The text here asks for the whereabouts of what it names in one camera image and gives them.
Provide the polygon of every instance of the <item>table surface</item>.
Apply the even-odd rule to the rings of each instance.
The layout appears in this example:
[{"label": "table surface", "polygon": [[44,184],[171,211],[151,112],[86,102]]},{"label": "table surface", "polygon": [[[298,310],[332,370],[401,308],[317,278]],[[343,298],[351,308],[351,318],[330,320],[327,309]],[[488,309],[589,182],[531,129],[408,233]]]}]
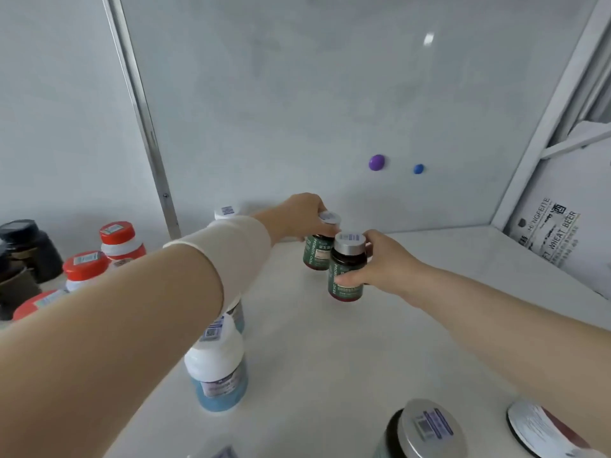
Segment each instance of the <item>table surface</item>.
[{"label": "table surface", "polygon": [[[491,227],[391,236],[433,266],[611,329],[609,301]],[[305,267],[302,252],[276,246],[243,298],[250,384],[240,404],[204,411],[180,362],[106,458],[185,458],[226,442],[242,458],[369,458],[411,398],[447,408],[470,457],[529,456],[505,422],[511,385],[397,297],[367,287],[355,303],[333,300],[326,273]]]}]

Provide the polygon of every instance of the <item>red cap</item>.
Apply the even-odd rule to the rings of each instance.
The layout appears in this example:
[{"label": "red cap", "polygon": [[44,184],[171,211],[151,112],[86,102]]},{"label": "red cap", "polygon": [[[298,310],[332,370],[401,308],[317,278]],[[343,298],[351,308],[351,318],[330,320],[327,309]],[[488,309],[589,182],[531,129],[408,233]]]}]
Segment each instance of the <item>red cap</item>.
[{"label": "red cap", "polygon": [[104,273],[109,262],[102,251],[91,250],[70,257],[62,268],[70,281],[85,281]]},{"label": "red cap", "polygon": [[[54,295],[52,299],[47,299],[45,302],[41,302],[43,299],[45,299],[45,297],[48,297],[51,294],[55,293],[57,293],[57,295]],[[65,294],[65,291],[57,291],[57,289],[54,289],[52,291],[47,291],[43,292],[42,294],[35,295],[34,297],[32,297],[32,299],[26,300],[17,308],[17,310],[15,310],[13,314],[13,320],[21,320],[26,316],[30,315],[31,313],[34,313],[40,307],[44,307],[45,305],[53,302],[53,300]]]},{"label": "red cap", "polygon": [[130,222],[112,222],[100,228],[100,238],[104,244],[123,244],[135,236],[134,225]]}]

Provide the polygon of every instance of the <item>blue magnet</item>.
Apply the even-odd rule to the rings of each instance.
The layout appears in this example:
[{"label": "blue magnet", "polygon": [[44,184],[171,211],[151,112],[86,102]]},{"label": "blue magnet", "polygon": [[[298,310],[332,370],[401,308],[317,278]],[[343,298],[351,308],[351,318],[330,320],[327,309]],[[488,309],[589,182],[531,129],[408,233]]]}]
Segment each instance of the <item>blue magnet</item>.
[{"label": "blue magnet", "polygon": [[384,164],[386,160],[382,154],[376,154],[371,159],[369,159],[369,168],[373,171],[382,170],[384,168]]}]

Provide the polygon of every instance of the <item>whiteboard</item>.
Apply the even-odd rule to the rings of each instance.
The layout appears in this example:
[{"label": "whiteboard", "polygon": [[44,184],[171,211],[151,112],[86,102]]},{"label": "whiteboard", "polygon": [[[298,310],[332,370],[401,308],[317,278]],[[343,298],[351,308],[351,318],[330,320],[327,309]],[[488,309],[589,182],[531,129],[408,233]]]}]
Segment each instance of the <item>whiteboard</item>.
[{"label": "whiteboard", "polygon": [[184,234],[302,191],[344,229],[489,223],[596,0],[122,2]]}]

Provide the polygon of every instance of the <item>white sleeve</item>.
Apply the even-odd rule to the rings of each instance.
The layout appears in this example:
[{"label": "white sleeve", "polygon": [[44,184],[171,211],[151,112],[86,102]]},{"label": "white sleeve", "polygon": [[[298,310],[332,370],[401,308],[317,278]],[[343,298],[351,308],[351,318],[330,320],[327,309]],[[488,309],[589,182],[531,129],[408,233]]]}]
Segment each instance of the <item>white sleeve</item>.
[{"label": "white sleeve", "polygon": [[192,246],[210,260],[223,286],[221,314],[255,280],[271,251],[270,234],[263,223],[242,215],[216,220],[164,247],[172,244]]}]

